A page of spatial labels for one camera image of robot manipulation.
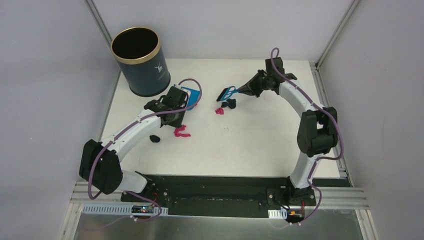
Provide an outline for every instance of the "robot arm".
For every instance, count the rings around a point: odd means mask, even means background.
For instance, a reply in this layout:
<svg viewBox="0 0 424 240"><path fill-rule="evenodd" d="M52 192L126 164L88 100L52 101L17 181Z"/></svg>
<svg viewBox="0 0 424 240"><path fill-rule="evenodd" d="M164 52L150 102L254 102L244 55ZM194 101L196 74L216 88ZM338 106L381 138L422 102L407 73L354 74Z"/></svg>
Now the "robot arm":
<svg viewBox="0 0 424 240"><path fill-rule="evenodd" d="M161 118L158 116L151 116L143 121L140 119L144 116L154 114L152 110L142 110L140 114L134 118L130 123L124 126L122 129L116 133L102 139L101 146L105 147L110 141L114 141L116 135L122 132L125 128L128 128L131 123L139 121L139 124L136 124L131 128L130 131L125 131L114 144L109 146L107 150L112 151L118 157L119 162L122 162L122 159L127 155L127 153L135 147L141 140L150 136L156 130L161 128ZM147 180L140 174L136 172L130 172L122 170L122 181L116 190L121 191L132 191L135 193L140 193L146 186Z"/></svg>
<svg viewBox="0 0 424 240"><path fill-rule="evenodd" d="M300 154L297 159L296 167L289 176L289 181L285 186L282 201L290 204L298 202L305 196L309 196L311 187L308 181L312 181L315 170L320 163L319 157L330 152L338 142L336 128L333 122L323 112L319 111L307 99L306 93L297 89L297 84L291 84L286 81L297 80L292 73L285 74L283 60L280 57L273 58L275 68L272 66L271 59L265 60L265 70L258 70L257 74L245 85L239 87L234 93L241 93L248 96L259 97L265 90L272 90L280 95L293 107L300 117L300 125L297 133L297 145ZM217 101L228 98L228 89L224 89ZM323 108L337 120L337 111L333 107L324 107L315 103L316 106Z"/></svg>
<svg viewBox="0 0 424 240"><path fill-rule="evenodd" d="M134 120L116 133L97 142L89 140L82 151L79 175L104 194L116 190L140 193L147 180L142 174L121 170L120 162L125 155L142 139L164 125L179 128L182 126L189 96L186 91L172 86L159 100L152 100Z"/></svg>
<svg viewBox="0 0 424 240"><path fill-rule="evenodd" d="M282 82L279 84L278 94L283 97L291 105L291 107L296 111L299 117L302 117L302 114L306 111L318 111L317 108L312 106L305 96L303 96L295 87L293 87L288 82ZM307 179L308 175L311 172L311 169L318 157L321 157L323 154L316 154L312 157L309 157L306 153L300 152L299 158L297 159L296 167L290 175L290 181L296 189L308 188L309 184ZM316 162L315 170L318 167L320 161Z"/></svg>

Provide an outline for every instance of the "dark blue bin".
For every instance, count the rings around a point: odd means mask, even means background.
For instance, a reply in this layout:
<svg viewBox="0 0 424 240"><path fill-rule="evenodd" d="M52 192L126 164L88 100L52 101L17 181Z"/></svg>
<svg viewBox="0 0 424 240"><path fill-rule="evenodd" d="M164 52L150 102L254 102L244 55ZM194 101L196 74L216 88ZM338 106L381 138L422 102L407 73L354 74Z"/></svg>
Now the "dark blue bin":
<svg viewBox="0 0 424 240"><path fill-rule="evenodd" d="M171 75L156 32L128 28L116 35L110 48L134 94L152 97L167 89Z"/></svg>

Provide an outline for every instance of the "white tabletop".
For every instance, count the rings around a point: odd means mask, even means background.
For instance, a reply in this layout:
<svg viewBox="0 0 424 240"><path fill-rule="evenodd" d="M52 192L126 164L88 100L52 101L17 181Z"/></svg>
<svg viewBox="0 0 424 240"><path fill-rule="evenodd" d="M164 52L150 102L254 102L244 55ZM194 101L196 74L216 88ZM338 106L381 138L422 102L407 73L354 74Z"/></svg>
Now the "white tabletop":
<svg viewBox="0 0 424 240"><path fill-rule="evenodd" d="M215 113L221 91L237 88L250 80L264 60L237 59L167 59L171 84L186 78L198 80L202 99L187 111L183 124L191 137L175 137L174 128L163 126L154 134L153 143L147 137L134 147L121 162L123 170L155 175L287 177L295 168L299 156L296 136L300 118L282 97L264 91L259 98L233 95L235 109L224 108L224 115ZM283 61L285 72L293 73L299 84L315 101L318 93L308 61ZM196 88L195 83L183 86ZM123 74L119 78L103 138L129 121L155 97L133 94ZM339 178L337 163L322 160L315 177Z"/></svg>

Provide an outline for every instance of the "blue object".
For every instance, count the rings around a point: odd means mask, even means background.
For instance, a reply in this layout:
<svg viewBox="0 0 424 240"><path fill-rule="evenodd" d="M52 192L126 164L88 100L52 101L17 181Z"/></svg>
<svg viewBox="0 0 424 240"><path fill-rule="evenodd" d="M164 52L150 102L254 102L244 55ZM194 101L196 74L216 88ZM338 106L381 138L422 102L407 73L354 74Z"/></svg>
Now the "blue object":
<svg viewBox="0 0 424 240"><path fill-rule="evenodd" d="M194 89L191 89L191 88L188 88L188 87L185 87L185 86L181 86L181 88L182 88L182 89L186 89L186 90L189 90L189 91L190 91L190 97L188 98L188 103L187 103L187 105L188 105L188 106L191 106L191 105L195 104L195 102L196 102L196 101L198 100L198 98L199 98L200 91L198 91L198 90L194 90Z"/></svg>
<svg viewBox="0 0 424 240"><path fill-rule="evenodd" d="M222 95L222 97L221 97L221 101L225 101L225 100L227 100L227 99L229 99L233 94L236 94L236 93L238 93L239 91L236 89L236 87L235 86L229 86L227 89L226 89L226 91L225 91L225 93Z"/></svg>

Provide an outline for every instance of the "pink object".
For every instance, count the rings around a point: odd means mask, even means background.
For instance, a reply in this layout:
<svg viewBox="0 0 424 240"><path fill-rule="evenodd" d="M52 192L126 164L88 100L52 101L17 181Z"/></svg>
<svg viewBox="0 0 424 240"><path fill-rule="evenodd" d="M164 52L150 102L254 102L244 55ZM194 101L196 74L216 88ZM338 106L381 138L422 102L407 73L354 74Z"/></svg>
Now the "pink object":
<svg viewBox="0 0 424 240"><path fill-rule="evenodd" d="M215 113L219 114L219 115L224 115L224 109L222 107L220 107L220 108L215 110Z"/></svg>
<svg viewBox="0 0 424 240"><path fill-rule="evenodd" d="M187 127L186 125L182 125L182 127L175 128L175 131L173 131L173 134L175 135L175 137L183 137L183 138L191 137L192 135L190 133L180 133L180 131L186 130L186 127Z"/></svg>

